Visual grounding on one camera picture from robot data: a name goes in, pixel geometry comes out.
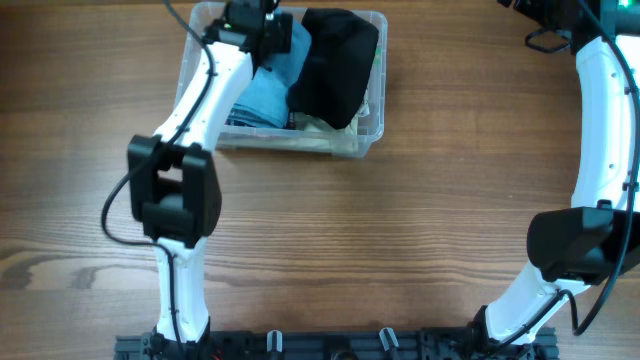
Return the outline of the blue denim cloth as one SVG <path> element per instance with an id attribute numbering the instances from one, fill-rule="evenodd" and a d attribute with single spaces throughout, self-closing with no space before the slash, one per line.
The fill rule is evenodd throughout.
<path id="1" fill-rule="evenodd" d="M 271 55 L 259 67 L 228 116 L 227 124 L 254 128 L 285 128 L 289 118 L 287 95 L 298 81 L 311 46 L 311 35 L 293 20 L 289 53 Z"/>

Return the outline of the black garment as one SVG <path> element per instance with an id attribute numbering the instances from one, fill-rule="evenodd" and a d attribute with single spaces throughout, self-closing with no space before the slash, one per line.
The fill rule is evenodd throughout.
<path id="1" fill-rule="evenodd" d="M 379 30 L 338 8 L 308 9 L 302 26 L 311 36 L 311 46 L 298 80 L 289 88 L 287 105 L 293 112 L 343 129 L 363 102 Z"/>

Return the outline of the cream cloth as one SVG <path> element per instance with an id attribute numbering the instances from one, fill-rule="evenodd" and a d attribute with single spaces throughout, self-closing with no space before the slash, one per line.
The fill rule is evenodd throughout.
<path id="1" fill-rule="evenodd" d="M 371 146 L 358 133 L 360 117 L 355 116 L 343 129 L 334 129 L 322 119 L 291 113 L 284 129 L 243 128 L 235 121 L 222 133 L 219 148 L 262 148 L 287 151 L 327 153 L 336 156 L 362 157 Z"/>

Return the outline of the clear plastic storage container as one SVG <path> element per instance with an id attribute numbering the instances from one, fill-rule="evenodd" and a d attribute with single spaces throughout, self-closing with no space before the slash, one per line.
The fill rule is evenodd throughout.
<path id="1" fill-rule="evenodd" d="M 189 25 L 195 31 L 202 32 L 214 18 L 218 18 L 224 9 L 223 2 L 200 2 L 193 6 Z M 371 144 L 378 141 L 384 133 L 384 106 L 386 87 L 386 57 L 388 21 L 376 11 L 351 10 L 355 15 L 371 23 L 378 29 L 379 39 L 376 45 L 374 61 L 369 76 L 364 105 L 357 121 L 346 134 L 312 133 L 300 129 L 268 129 L 225 125 L 217 142 L 218 149 L 258 148 L 286 151 L 327 153 L 333 156 L 363 157 Z M 200 47 L 191 36 L 185 42 L 179 80 L 177 84 L 174 108 L 193 78 L 200 59 Z"/>

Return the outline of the white printed t-shirt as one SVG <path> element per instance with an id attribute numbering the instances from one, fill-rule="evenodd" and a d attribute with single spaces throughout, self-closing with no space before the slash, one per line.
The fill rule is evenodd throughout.
<path id="1" fill-rule="evenodd" d="M 358 109 L 358 112 L 356 113 L 356 115 L 359 118 L 364 118 L 369 116 L 373 112 L 374 105 L 377 102 L 376 96 L 379 93 L 378 77 L 380 73 L 379 67 L 381 65 L 381 55 L 382 55 L 382 49 L 381 49 L 381 46 L 378 45 L 374 53 L 374 59 L 373 59 L 371 73 L 370 73 L 368 85 L 365 91 L 365 95 Z"/>

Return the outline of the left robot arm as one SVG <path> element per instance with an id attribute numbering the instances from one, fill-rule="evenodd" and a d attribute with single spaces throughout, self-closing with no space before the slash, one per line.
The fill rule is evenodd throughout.
<path id="1" fill-rule="evenodd" d="M 201 33 L 194 75 L 172 114 L 152 136 L 127 148 L 133 218 L 156 253 L 161 314 L 143 336 L 149 359 L 211 355 L 204 299 L 204 252 L 221 212 L 213 153 L 233 105 L 259 68 L 292 47 L 293 17 L 275 1 L 229 1 Z"/>

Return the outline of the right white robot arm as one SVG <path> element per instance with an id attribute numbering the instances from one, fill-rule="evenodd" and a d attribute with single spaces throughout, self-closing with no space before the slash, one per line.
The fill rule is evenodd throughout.
<path id="1" fill-rule="evenodd" d="M 543 212 L 527 233 L 528 261 L 510 287 L 469 325 L 471 349 L 488 356 L 534 342 L 538 331 L 577 295 L 601 292 L 582 335 L 619 277 L 639 262 L 639 4 L 636 1 L 517 0 L 504 4 L 539 24 L 525 44 L 554 33 L 576 60 L 582 101 L 578 177 L 568 209 Z"/>

